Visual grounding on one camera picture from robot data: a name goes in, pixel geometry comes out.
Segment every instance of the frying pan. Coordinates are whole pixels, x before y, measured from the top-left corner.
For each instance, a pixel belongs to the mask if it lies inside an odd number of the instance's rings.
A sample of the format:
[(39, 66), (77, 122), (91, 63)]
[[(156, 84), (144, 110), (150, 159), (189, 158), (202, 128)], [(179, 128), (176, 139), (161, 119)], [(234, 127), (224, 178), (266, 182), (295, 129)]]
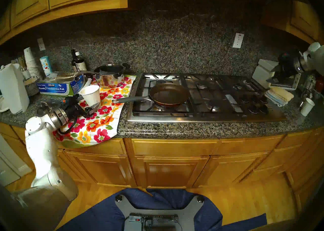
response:
[(189, 91), (183, 86), (172, 83), (157, 84), (150, 89), (145, 97), (127, 97), (113, 100), (113, 103), (127, 103), (132, 101), (153, 101), (157, 105), (175, 107), (189, 98)]

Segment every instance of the pot handle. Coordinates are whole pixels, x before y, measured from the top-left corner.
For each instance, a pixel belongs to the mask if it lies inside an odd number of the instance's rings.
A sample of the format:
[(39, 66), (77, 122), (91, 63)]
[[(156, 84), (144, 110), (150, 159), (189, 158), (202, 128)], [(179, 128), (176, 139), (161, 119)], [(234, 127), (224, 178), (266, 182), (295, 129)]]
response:
[(123, 67), (123, 70), (131, 68), (128, 63), (122, 63), (121, 66)]
[(119, 103), (128, 103), (133, 101), (145, 101), (145, 100), (152, 101), (148, 97), (126, 97), (126, 98), (112, 100), (112, 102), (115, 104), (119, 104)]

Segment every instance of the granite backsplash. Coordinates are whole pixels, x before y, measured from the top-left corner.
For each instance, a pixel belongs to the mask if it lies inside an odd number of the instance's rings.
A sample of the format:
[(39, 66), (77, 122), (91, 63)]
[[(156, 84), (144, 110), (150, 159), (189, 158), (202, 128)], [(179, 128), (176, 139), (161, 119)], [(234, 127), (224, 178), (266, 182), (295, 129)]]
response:
[[(308, 47), (289, 33), (261, 25), (262, 5), (254, 1), (138, 0), (137, 6), (32, 28), (0, 46), (0, 61), (32, 47), (37, 58), (49, 56), (54, 70), (72, 71), (71, 49), (76, 49), (88, 70), (127, 62), (134, 72), (250, 77), (260, 58), (276, 61), (283, 51)], [(232, 48), (236, 33), (244, 34), (240, 49)], [(40, 37), (45, 51), (38, 48)]]

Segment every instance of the pan handle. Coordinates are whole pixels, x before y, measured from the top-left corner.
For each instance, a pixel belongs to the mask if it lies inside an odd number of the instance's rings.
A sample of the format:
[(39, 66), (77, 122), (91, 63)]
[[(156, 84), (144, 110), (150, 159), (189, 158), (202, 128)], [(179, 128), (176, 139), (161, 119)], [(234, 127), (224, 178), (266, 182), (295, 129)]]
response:
[(152, 101), (148, 97), (126, 97), (126, 98), (113, 100), (112, 102), (117, 104), (117, 103), (128, 103), (133, 101), (145, 101), (145, 100)]

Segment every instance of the bottle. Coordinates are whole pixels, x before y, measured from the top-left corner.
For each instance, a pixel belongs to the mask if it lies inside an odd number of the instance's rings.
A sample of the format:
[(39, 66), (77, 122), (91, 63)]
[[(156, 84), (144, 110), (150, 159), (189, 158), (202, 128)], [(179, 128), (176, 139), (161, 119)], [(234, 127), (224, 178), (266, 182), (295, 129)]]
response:
[(73, 57), (72, 62), (71, 62), (73, 70), (75, 72), (86, 71), (87, 67), (84, 62), (84, 59), (81, 58), (81, 56), (80, 56), (80, 52), (76, 52), (74, 49), (72, 49), (71, 53), (72, 53), (72, 57)]
[(79, 69), (79, 71), (86, 71), (86, 63), (84, 62), (84, 59), (80, 56), (80, 52), (75, 52), (76, 60), (75, 65), (76, 69)]
[(71, 50), (71, 54), (72, 54), (72, 62), (71, 62), (71, 65), (72, 65), (73, 71), (74, 72), (77, 72), (78, 70), (77, 70), (76, 64), (75, 64), (75, 60), (76, 60), (75, 49), (72, 49)]

